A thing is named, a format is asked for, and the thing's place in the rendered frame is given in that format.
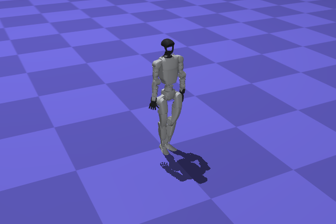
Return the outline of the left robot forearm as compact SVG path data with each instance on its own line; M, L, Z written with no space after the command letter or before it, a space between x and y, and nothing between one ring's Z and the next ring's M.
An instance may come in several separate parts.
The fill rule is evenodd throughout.
M179 78L180 81L180 91L182 92L183 89L185 89L185 78Z

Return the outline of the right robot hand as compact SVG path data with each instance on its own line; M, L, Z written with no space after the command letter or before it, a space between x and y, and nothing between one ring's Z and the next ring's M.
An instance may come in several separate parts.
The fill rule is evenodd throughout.
M157 100L157 98L156 98L156 100ZM151 103L150 103L150 106L149 106L149 108L151 107L151 109L153 108L153 110L155 109L156 110L156 101L152 101L152 98L151 98ZM157 106L157 108L159 108L158 106Z

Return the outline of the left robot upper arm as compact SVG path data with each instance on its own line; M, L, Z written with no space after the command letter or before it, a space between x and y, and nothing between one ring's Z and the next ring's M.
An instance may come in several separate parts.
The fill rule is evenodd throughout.
M186 77L186 73L183 71L183 68L184 68L184 66L183 66L183 60L184 60L184 58L182 57L182 56L180 56L180 55L176 55L177 57L178 57L178 77L179 78L184 78L184 77Z

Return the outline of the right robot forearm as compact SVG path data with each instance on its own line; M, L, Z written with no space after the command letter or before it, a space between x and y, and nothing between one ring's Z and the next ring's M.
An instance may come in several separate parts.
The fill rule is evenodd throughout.
M152 101L156 101L158 86L156 86L156 80L152 82Z

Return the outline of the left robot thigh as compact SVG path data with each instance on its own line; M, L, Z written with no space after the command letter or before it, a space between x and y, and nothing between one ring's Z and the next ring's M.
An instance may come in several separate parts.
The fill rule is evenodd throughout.
M180 116L182 109L182 94L175 91L175 97L173 98L172 104L172 116L167 117L167 124L172 125Z

